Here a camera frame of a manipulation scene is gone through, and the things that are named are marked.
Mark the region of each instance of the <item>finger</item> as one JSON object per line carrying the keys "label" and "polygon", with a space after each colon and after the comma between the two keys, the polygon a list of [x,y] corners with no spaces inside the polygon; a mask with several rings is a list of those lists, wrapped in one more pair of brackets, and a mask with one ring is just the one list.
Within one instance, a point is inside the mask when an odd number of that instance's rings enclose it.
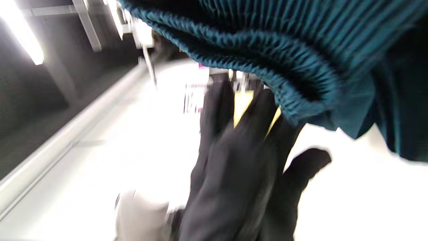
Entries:
{"label": "finger", "polygon": [[250,137],[256,141],[263,141],[276,109],[272,91],[263,90],[250,103],[236,126],[236,130],[250,134]]}
{"label": "finger", "polygon": [[284,171],[287,157],[290,154],[291,148],[296,143],[297,137],[299,136],[303,126],[304,125],[301,124],[294,127],[284,118],[283,115],[280,115],[266,137],[267,144],[277,153],[279,175]]}
{"label": "finger", "polygon": [[208,153],[213,140],[233,119],[235,95],[228,81],[214,83],[204,97],[201,113],[201,141],[198,160],[190,175],[190,203],[199,192],[205,177]]}
{"label": "finger", "polygon": [[286,185],[303,191],[311,178],[331,162],[328,152],[312,148],[293,159],[283,177]]}
{"label": "finger", "polygon": [[211,145],[212,140],[233,119],[234,108],[235,94],[230,83],[214,83],[204,97],[200,119],[201,144],[206,142],[207,147]]}

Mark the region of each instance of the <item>ceiling light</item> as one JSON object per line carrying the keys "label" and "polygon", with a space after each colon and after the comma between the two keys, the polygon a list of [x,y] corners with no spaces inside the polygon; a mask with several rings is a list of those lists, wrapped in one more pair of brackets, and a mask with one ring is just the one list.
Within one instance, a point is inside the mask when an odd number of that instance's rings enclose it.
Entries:
{"label": "ceiling light", "polygon": [[0,1],[0,16],[36,65],[45,59],[39,42],[13,0]]}

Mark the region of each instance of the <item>teal knit sweater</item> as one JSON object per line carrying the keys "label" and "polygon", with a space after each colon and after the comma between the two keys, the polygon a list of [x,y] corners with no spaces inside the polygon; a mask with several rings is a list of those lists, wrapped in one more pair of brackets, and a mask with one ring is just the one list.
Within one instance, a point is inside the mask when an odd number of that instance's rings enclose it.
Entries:
{"label": "teal knit sweater", "polygon": [[[420,125],[428,114],[416,108],[403,122],[402,108],[427,104],[425,82],[395,76],[409,71],[399,63],[408,52],[390,53],[399,40],[421,31],[427,0],[120,2],[204,66],[259,76],[292,124],[340,127],[358,138],[376,123],[390,150],[428,161],[428,127]],[[423,62],[421,69],[428,67]],[[402,96],[402,84],[412,85],[406,95],[419,90],[416,100]]]}

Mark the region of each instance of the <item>metal beam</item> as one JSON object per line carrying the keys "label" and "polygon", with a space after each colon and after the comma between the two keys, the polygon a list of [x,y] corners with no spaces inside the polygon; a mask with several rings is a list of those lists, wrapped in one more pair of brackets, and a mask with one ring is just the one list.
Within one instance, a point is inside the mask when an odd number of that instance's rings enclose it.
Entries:
{"label": "metal beam", "polygon": [[95,52],[101,51],[100,39],[98,38],[94,25],[91,22],[84,0],[73,0],[73,4],[77,10],[77,14],[82,22],[83,28],[85,29],[86,35],[88,36],[89,42],[91,43],[92,49]]}

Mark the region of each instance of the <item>gloved hand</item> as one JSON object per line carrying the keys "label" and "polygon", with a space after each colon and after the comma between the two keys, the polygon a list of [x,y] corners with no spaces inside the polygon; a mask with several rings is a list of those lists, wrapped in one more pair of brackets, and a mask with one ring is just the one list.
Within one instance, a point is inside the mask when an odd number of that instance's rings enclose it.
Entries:
{"label": "gloved hand", "polygon": [[[262,91],[252,101],[235,129],[233,105],[234,93],[228,82],[214,84],[205,96],[199,158],[191,175],[180,240],[247,241],[276,237],[264,233],[273,230],[281,235],[281,224],[289,224],[281,215],[289,212],[282,211],[279,204],[300,198],[301,191],[296,191],[300,189],[292,188],[292,196],[284,199],[282,189],[287,193],[288,186],[284,187],[280,177],[301,128],[292,128],[280,117],[266,136],[277,109],[270,90]],[[285,183],[302,187],[289,180]],[[281,214],[273,215],[275,209]]]}
{"label": "gloved hand", "polygon": [[260,241],[292,241],[297,224],[297,207],[309,180],[331,162],[326,151],[306,150],[277,175],[259,235]]}

